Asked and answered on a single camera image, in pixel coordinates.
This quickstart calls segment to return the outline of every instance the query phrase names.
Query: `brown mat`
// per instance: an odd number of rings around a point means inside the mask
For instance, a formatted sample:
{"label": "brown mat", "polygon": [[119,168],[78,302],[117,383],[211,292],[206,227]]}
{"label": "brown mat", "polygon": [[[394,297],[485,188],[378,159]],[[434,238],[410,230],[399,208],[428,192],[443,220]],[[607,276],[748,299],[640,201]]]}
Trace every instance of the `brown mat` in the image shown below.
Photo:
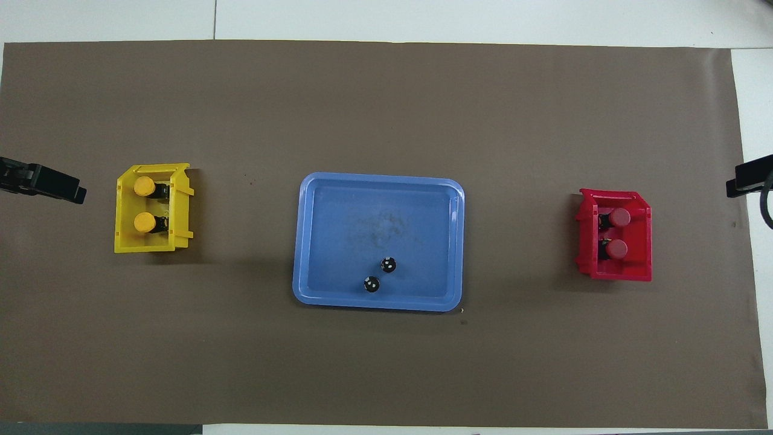
{"label": "brown mat", "polygon": [[[766,427],[728,50],[7,44],[0,93],[0,155],[88,189],[0,194],[4,420]],[[190,248],[113,254],[117,177],[178,161]],[[297,302],[314,171],[457,180],[460,309]],[[651,283],[576,270],[581,187],[652,205]]]}

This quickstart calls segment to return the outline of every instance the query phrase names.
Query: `white table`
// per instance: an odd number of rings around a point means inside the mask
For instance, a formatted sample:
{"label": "white table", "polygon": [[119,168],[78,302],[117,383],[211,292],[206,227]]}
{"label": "white table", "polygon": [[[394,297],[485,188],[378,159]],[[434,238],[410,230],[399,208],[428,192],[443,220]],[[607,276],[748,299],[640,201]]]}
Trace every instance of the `white table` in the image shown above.
{"label": "white table", "polygon": [[[773,153],[773,6],[762,0],[2,0],[0,42],[328,39],[731,48],[744,159]],[[747,197],[765,373],[773,373],[773,231]],[[773,382],[768,422],[773,421]],[[652,432],[369,427],[368,433]],[[357,426],[208,425],[207,435],[362,433]]]}

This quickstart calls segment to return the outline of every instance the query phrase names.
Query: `bottle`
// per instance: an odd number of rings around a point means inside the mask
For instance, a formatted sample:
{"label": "bottle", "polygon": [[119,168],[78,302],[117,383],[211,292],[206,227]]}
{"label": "bottle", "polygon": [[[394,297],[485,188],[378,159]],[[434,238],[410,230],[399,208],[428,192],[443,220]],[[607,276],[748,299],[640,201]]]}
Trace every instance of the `bottle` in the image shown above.
{"label": "bottle", "polygon": [[604,238],[598,241],[598,259],[622,260],[628,254],[628,245],[619,238]]}
{"label": "bottle", "polygon": [[135,193],[155,200],[169,200],[169,185],[156,183],[149,176],[141,176],[135,181]]}
{"label": "bottle", "polygon": [[607,214],[598,215],[598,229],[606,230],[612,227],[624,227],[631,223],[631,213],[626,209],[615,208]]}
{"label": "bottle", "polygon": [[143,211],[135,216],[135,229],[145,234],[169,231],[169,218],[154,216],[147,211]]}

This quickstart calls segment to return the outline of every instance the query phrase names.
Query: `black cable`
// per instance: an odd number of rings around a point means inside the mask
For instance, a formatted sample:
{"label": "black cable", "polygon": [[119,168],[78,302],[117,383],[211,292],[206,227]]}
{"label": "black cable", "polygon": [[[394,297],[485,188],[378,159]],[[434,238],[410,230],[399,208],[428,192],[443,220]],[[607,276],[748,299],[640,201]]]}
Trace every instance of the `black cable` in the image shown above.
{"label": "black cable", "polygon": [[768,174],[768,178],[765,179],[765,183],[760,190],[760,213],[762,213],[762,220],[765,224],[773,230],[773,219],[771,219],[771,213],[768,211],[768,192],[773,188],[773,170]]}

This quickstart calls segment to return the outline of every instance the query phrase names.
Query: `blue tray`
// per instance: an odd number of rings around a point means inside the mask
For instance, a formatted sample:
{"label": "blue tray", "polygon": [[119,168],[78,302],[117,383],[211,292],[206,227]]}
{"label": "blue tray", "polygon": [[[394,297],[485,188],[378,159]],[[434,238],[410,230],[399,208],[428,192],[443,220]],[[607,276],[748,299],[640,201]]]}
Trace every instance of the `blue tray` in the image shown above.
{"label": "blue tray", "polygon": [[[293,292],[303,303],[449,311],[461,299],[465,192],[453,180],[313,173],[301,184]],[[392,273],[381,260],[392,257]],[[363,282],[376,276],[370,293]]]}

